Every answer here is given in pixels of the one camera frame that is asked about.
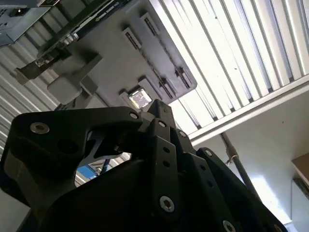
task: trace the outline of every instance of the black metal bracket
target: black metal bracket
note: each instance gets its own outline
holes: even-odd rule
[[[106,231],[287,231],[210,149],[194,150],[169,106],[155,100],[148,114],[114,107],[20,115],[0,187],[30,205],[41,232],[99,229],[115,218]],[[122,151],[131,160],[75,187],[83,160]]]

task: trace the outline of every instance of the metal rod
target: metal rod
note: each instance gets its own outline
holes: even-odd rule
[[[226,154],[228,155],[230,161],[233,161],[235,163],[235,166],[243,180],[243,183],[246,185],[247,189],[254,195],[256,196],[259,200],[260,197],[257,193],[257,191],[255,190],[245,168],[243,167],[242,163],[240,162],[239,156],[237,154],[236,149],[233,147],[231,141],[229,140],[227,134],[225,132],[220,134],[224,145],[226,147]]]

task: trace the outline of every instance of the rectangular slot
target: rectangular slot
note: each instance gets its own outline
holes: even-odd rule
[[[158,27],[155,25],[155,22],[152,20],[148,12],[142,17],[140,17],[140,19],[142,20],[146,28],[149,29],[151,34],[153,34],[154,36],[160,34]]]
[[[139,50],[141,48],[140,42],[134,36],[130,28],[126,28],[122,33],[125,36],[126,40],[133,46],[134,49]]]

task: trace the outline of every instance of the metal frame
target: metal frame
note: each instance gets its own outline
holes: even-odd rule
[[[267,96],[252,102],[251,104],[213,122],[212,124],[189,135],[192,144],[210,139],[252,117],[255,117],[279,104],[282,104],[309,90],[309,75],[298,79]]]

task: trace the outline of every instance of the black plastic part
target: black plastic part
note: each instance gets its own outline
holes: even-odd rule
[[[88,133],[101,131],[104,139],[109,137],[107,144],[116,143],[117,150],[132,153],[132,160],[59,197],[40,223],[40,232],[102,227],[105,231],[226,232],[224,221],[229,221],[236,232],[275,232],[274,225],[286,232],[213,151],[201,148],[196,152],[188,136],[170,127],[172,114],[164,111],[168,108],[155,102],[150,109],[155,113],[151,122],[143,122],[127,107],[18,116],[12,122],[0,171],[10,150],[30,170],[61,183],[84,158],[86,141],[91,137]],[[49,133],[31,132],[33,122],[48,125]],[[65,164],[67,169],[57,164]],[[1,188],[16,187],[11,179],[5,181],[8,183],[4,186],[0,182]],[[6,192],[25,201],[18,192]],[[172,211],[164,210],[162,196],[172,200]]]
[[[12,122],[1,167],[10,150],[39,174],[51,179],[65,179],[84,158],[88,133],[95,129],[104,133],[111,128],[119,132],[137,130],[142,119],[132,118],[132,112],[134,110],[128,107],[110,107],[20,115]],[[45,123],[50,131],[43,135],[33,133],[29,127],[34,122]]]
[[[212,150],[200,148],[197,155],[207,162],[226,205],[244,232],[275,232],[274,225],[278,225],[283,232],[287,231]]]

